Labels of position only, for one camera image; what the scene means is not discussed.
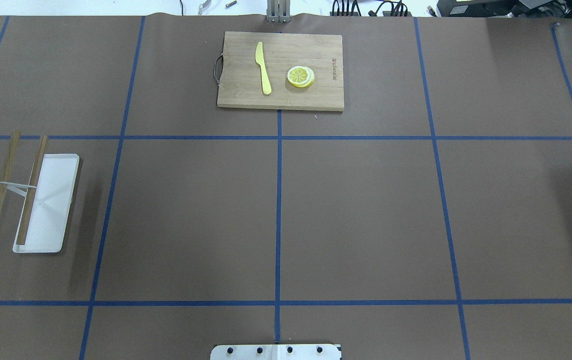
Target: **cutting board handle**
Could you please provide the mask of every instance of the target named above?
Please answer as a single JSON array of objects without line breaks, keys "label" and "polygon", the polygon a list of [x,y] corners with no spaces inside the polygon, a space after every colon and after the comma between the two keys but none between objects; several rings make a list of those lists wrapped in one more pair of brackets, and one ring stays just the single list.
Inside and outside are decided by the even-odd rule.
[{"label": "cutting board handle", "polygon": [[219,77],[217,77],[217,63],[219,63],[219,59],[221,59],[221,73],[224,73],[224,52],[221,52],[221,55],[219,55],[219,57],[217,57],[217,59],[215,59],[215,70],[213,71],[213,76],[215,77],[215,80],[217,81],[217,86],[219,86],[219,84],[221,84],[221,75],[219,75]]}]

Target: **knife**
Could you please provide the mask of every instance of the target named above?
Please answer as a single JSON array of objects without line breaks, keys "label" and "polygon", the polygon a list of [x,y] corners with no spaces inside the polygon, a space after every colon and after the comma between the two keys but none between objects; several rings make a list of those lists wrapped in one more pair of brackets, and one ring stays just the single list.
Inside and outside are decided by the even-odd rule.
[{"label": "knife", "polygon": [[270,86],[270,80],[268,79],[266,63],[263,61],[263,43],[261,41],[257,43],[257,49],[254,51],[254,61],[259,65],[259,68],[261,68],[261,91],[263,91],[265,95],[270,95],[270,93],[272,93],[272,86]]}]

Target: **lemon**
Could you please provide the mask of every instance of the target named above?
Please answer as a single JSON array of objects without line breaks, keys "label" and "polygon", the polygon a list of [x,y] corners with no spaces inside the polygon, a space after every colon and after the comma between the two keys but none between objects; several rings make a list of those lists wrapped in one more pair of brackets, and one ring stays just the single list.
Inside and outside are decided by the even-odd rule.
[{"label": "lemon", "polygon": [[315,81],[315,73],[306,66],[293,66],[288,70],[288,81],[298,88],[306,88]]}]

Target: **wooden stick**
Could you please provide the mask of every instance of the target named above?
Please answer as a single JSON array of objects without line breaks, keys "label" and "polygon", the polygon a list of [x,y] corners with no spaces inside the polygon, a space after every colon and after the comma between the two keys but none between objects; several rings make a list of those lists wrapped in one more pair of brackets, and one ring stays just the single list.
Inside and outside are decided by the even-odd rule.
[{"label": "wooden stick", "polygon": [[[6,160],[4,161],[4,171],[2,172],[2,179],[0,182],[9,182],[10,175],[12,174],[12,164],[14,164],[14,156],[17,153],[17,147],[19,146],[19,138],[21,137],[21,132],[15,130],[12,132],[10,137],[10,144],[8,145],[8,153],[6,154]],[[0,184],[0,218],[2,216],[2,209],[4,208],[5,192],[7,189],[6,184]]]},{"label": "wooden stick", "polygon": [[35,163],[32,166],[32,174],[30,175],[29,187],[26,191],[26,202],[23,205],[23,213],[21,214],[21,222],[19,223],[19,234],[17,235],[17,245],[25,245],[26,237],[28,235],[28,225],[30,224],[30,216],[32,216],[32,206],[35,204],[35,194],[37,189],[34,187],[39,184],[39,175],[41,175],[41,165],[44,162],[44,155],[46,154],[46,146],[48,145],[48,137],[41,136],[39,141],[39,150]]}]

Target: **wooden cutting board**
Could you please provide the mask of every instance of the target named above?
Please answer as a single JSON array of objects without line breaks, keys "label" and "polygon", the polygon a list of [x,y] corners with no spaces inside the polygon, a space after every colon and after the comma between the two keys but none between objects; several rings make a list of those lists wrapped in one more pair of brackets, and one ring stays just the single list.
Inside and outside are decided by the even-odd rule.
[{"label": "wooden cutting board", "polygon": [[[261,73],[254,61],[258,42],[272,93],[261,91]],[[341,35],[281,34],[227,31],[217,105],[222,108],[343,111],[343,43]],[[308,88],[286,79],[293,66],[315,72]]]}]

